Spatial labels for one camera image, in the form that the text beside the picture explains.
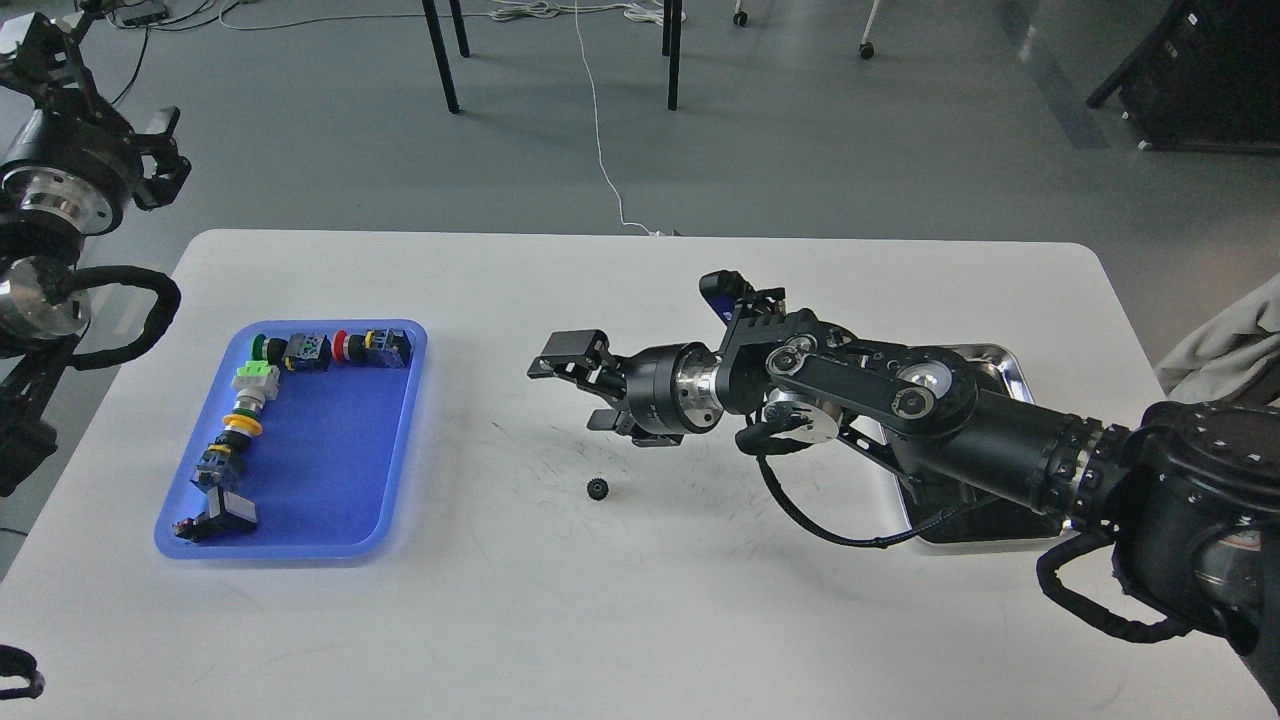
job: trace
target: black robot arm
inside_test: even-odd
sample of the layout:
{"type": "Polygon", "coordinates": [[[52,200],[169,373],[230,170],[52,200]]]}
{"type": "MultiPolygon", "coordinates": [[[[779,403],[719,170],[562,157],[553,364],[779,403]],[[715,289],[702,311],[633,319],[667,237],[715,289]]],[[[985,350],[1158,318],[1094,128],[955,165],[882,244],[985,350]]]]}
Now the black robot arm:
{"type": "Polygon", "coordinates": [[[0,383],[0,496],[56,448],[40,416],[65,368],[137,357],[178,309],[178,287],[163,273],[76,266],[87,236],[119,227],[131,200],[143,210],[173,202],[191,170],[173,137],[177,108],[134,132],[99,95],[81,58],[84,33],[115,5],[86,0],[70,23],[32,13],[0,27],[0,85],[35,105],[0,160],[0,357],[22,357],[0,383]],[[86,291],[115,283],[156,293],[141,334],[119,348],[73,355],[90,323],[86,291]]]}
{"type": "MultiPolygon", "coordinates": [[[[836,536],[786,497],[768,456],[838,439],[904,486],[947,478],[1068,520],[1079,534],[1037,565],[1046,596],[1129,642],[1224,637],[1280,707],[1280,411],[1161,402],[1137,430],[1103,427],[980,387],[948,348],[867,341],[810,310],[787,313],[781,288],[756,291],[737,273],[708,274],[700,290],[727,325],[717,351],[687,343],[614,356],[602,331],[562,332],[529,375],[604,398],[611,409],[589,427],[640,446],[675,446],[726,413],[745,415],[739,448],[756,457],[783,510],[831,542],[887,547],[920,528],[836,536]],[[858,416],[878,421],[886,441],[855,429],[858,416]],[[1061,583],[1062,565],[1103,547],[1114,547],[1124,591],[1165,620],[1126,620],[1061,583]]],[[[931,523],[970,507],[946,507],[931,523]]]]}

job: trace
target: black cable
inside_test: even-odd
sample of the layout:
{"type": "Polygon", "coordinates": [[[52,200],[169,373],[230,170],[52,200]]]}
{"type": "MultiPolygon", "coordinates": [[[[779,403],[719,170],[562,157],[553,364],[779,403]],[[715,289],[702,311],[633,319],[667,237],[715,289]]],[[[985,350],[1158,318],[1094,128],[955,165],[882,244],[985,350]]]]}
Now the black cable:
{"type": "Polygon", "coordinates": [[[157,27],[175,26],[175,24],[178,24],[180,22],[189,20],[191,18],[195,18],[200,13],[204,13],[206,10],[211,10],[214,8],[215,3],[218,3],[218,0],[205,0],[204,3],[201,3],[200,5],[197,5],[195,10],[187,13],[186,15],[183,15],[180,18],[169,18],[168,20],[160,20],[160,22],[157,22],[155,24],[157,27]]]}
{"type": "Polygon", "coordinates": [[[239,5],[241,5],[241,0],[236,0],[230,5],[223,8],[221,10],[218,10],[216,13],[214,13],[214,17],[209,18],[207,20],[201,20],[201,22],[198,22],[198,23],[196,23],[193,26],[187,26],[187,27],[157,27],[156,31],[159,31],[159,32],[186,32],[188,29],[196,29],[197,27],[205,27],[207,24],[212,24],[212,23],[216,23],[218,20],[223,19],[224,17],[227,17],[227,13],[230,13],[232,10],[234,10],[236,8],[238,8],[239,5]]]}
{"type": "Polygon", "coordinates": [[[868,538],[868,539],[846,538],[845,536],[838,536],[823,528],[818,523],[814,523],[812,518],[805,515],[804,511],[800,510],[800,507],[797,507],[796,503],[792,502],[790,497],[787,497],[786,491],[782,489],[782,483],[778,482],[778,477],[773,473],[773,468],[769,468],[769,461],[767,456],[758,455],[755,457],[755,461],[760,466],[760,477],[764,478],[764,487],[769,488],[769,495],[773,496],[773,500],[777,501],[778,506],[782,507],[782,510],[787,514],[787,516],[795,520],[797,525],[808,530],[810,534],[817,536],[835,544],[842,544],[845,547],[874,547],[877,550],[884,550],[890,546],[906,542],[914,538],[915,536],[919,536],[920,533],[927,533],[961,512],[977,510],[978,507],[982,507],[997,500],[996,496],[991,495],[969,505],[961,505],[959,507],[947,507],[940,511],[933,518],[929,518],[924,523],[920,523],[914,528],[902,530],[901,533],[895,533],[892,536],[868,538]]]}
{"type": "Polygon", "coordinates": [[[111,350],[74,355],[72,356],[70,366],[77,370],[99,370],[140,357],[160,341],[165,331],[169,329],[173,316],[178,314],[178,306],[182,302],[182,292],[179,292],[178,286],[169,275],[147,270],[146,268],[134,268],[132,265],[83,268],[72,273],[72,282],[68,291],[88,290],[114,283],[150,290],[156,293],[156,301],[142,322],[142,332],[133,342],[111,350]]]}
{"type": "Polygon", "coordinates": [[[124,83],[124,90],[122,90],[120,94],[115,96],[115,100],[111,100],[113,108],[115,106],[116,102],[123,100],[124,96],[128,95],[131,90],[133,90],[133,83],[137,82],[138,79],[138,72],[142,69],[142,58],[146,58],[147,44],[151,41],[151,28],[148,27],[143,29],[145,32],[142,33],[142,50],[138,51],[138,63],[133,65],[133,74],[129,77],[129,82],[124,83]]]}

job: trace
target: white table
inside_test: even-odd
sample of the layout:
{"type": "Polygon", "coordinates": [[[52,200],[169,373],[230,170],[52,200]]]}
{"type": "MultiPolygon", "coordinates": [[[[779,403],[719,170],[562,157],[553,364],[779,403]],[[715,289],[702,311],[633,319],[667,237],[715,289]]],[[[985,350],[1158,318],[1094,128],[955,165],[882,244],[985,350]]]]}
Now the white table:
{"type": "MultiPolygon", "coordinates": [[[[723,327],[707,272],[783,286],[863,337],[995,342],[1037,400],[1137,423],[1160,398],[1071,245],[214,231],[183,307],[124,366],[9,577],[0,641],[49,689],[6,717],[1270,717],[1216,638],[1114,641],[1044,600],[1038,550],[846,550],[794,525],[737,423],[678,448],[585,429],[603,406],[525,378],[552,331],[614,351],[723,327]],[[163,557],[151,527],[230,336],[273,318],[430,333],[387,542],[340,564],[163,557]],[[588,500],[603,475],[612,492],[588,500]]],[[[801,506],[901,528],[836,443],[781,459],[801,506]]],[[[1101,553],[1069,584],[1146,619],[1101,553]]]]}

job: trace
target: power cord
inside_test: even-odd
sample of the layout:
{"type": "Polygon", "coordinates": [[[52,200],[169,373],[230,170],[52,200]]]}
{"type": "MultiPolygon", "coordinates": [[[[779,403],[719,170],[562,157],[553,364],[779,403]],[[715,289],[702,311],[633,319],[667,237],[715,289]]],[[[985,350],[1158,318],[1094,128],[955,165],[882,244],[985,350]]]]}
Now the power cord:
{"type": "MultiPolygon", "coordinates": [[[[605,5],[580,5],[577,1],[572,6],[561,5],[559,3],[548,3],[544,0],[538,0],[534,3],[525,3],[521,0],[493,0],[503,8],[495,10],[489,10],[485,13],[497,22],[504,23],[511,20],[518,20],[521,18],[538,18],[538,19],[552,19],[564,14],[572,14],[575,17],[589,13],[604,13],[608,10],[622,10],[622,17],[634,23],[654,23],[662,27],[662,4],[654,0],[658,5],[657,9],[649,8],[643,3],[609,3],[605,5]]],[[[687,15],[685,13],[680,14],[681,22],[685,20],[687,15]]]]}
{"type": "Polygon", "coordinates": [[[760,477],[764,479],[764,487],[769,489],[769,495],[773,496],[778,507],[782,507],[782,511],[808,533],[829,543],[842,544],[845,547],[884,550],[927,533],[951,520],[956,515],[984,507],[998,500],[995,495],[988,495],[975,502],[946,507],[914,528],[892,536],[855,539],[836,534],[815,523],[812,518],[805,515],[803,510],[800,510],[800,507],[787,496],[786,491],[782,489],[782,483],[778,480],[777,474],[774,474],[773,468],[769,466],[769,455],[790,455],[809,447],[809,445],[799,441],[774,437],[780,433],[794,430],[805,421],[806,420],[799,416],[762,421],[760,413],[758,410],[754,420],[750,415],[746,416],[746,428],[739,430],[733,439],[737,443],[739,450],[755,456],[755,462],[760,466],[760,477]]]}
{"type": "Polygon", "coordinates": [[[612,190],[613,196],[618,199],[618,222],[622,223],[622,227],[640,228],[645,232],[645,234],[658,234],[641,223],[627,222],[627,218],[622,211],[622,193],[618,192],[618,186],[613,184],[613,181],[609,178],[609,170],[604,168],[604,145],[600,142],[600,101],[595,94],[595,76],[591,74],[591,65],[586,61],[586,42],[582,40],[582,27],[577,22],[577,17],[581,13],[577,12],[577,0],[573,0],[573,29],[577,32],[577,46],[582,51],[582,67],[586,68],[586,79],[591,83],[591,115],[595,118],[595,159],[600,164],[600,173],[604,174],[604,182],[609,183],[609,190],[612,190]]]}
{"type": "Polygon", "coordinates": [[[146,32],[142,33],[142,50],[138,50],[138,61],[133,65],[133,74],[129,76],[129,82],[124,83],[124,88],[120,90],[120,94],[111,100],[113,108],[115,108],[120,100],[124,100],[124,96],[133,90],[133,83],[138,81],[138,72],[142,70],[142,59],[147,56],[148,42],[151,42],[151,28],[146,28],[146,32]]]}

